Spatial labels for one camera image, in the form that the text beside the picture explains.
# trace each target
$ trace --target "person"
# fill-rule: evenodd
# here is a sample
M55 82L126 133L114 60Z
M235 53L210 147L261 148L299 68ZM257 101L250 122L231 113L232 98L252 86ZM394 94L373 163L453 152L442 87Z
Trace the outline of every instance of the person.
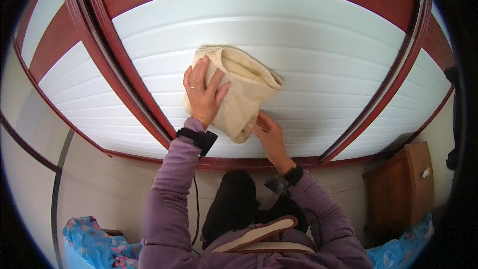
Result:
M206 131L229 88L228 82L218 89L219 69L205 86L208 64L207 58L200 59L183 79L192 107L184 127L197 133ZM282 184L274 184L275 190L282 189L278 202L269 211L258 211L252 178L244 171L228 172L202 229L204 253L193 254L186 196L202 149L180 135L171 142L148 195L139 268L373 267L344 211L287 155L281 127L259 113L251 128L282 176L276 180ZM314 242L306 235L309 225ZM248 250L253 244L258 249Z

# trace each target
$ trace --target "towel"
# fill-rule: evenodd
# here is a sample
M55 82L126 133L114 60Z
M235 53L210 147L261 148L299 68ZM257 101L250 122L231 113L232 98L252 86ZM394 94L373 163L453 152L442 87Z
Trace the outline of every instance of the towel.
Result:
M210 59L206 85L209 85L218 68L224 72L219 87L231 81L212 125L234 142L243 143L251 134L249 123L256 122L260 104L277 94L284 83L270 69L237 48L200 47L194 54L193 66L206 55ZM184 94L183 105L186 112L192 114L187 93Z

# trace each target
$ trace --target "wooden cabinet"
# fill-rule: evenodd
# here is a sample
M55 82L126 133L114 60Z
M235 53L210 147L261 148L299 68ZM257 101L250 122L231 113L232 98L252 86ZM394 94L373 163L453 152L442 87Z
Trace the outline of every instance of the wooden cabinet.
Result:
M399 235L433 206L433 170L426 142L406 145L363 178L368 192L368 228L373 232Z

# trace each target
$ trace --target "black pants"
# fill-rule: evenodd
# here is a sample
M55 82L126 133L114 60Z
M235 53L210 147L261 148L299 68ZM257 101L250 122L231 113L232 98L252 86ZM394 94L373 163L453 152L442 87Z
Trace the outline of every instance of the black pants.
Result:
M252 222L266 224L286 215L297 218L295 229L307 232L307 219L290 197L280 196L270 210L259 211L259 205L256 185L247 172L234 170L226 173L207 212L202 230L203 250L228 231L244 229Z

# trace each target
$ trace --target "woman's left hand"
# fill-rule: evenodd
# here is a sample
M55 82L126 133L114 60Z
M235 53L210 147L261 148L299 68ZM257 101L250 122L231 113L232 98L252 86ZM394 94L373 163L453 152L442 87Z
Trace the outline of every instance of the woman's left hand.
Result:
M231 82L224 83L218 90L223 71L216 70L206 87L205 75L209 66L209 57L200 58L194 68L189 66L184 73L182 84L186 88L187 97L193 110L192 117L199 120L204 130L218 113L219 106L229 90Z

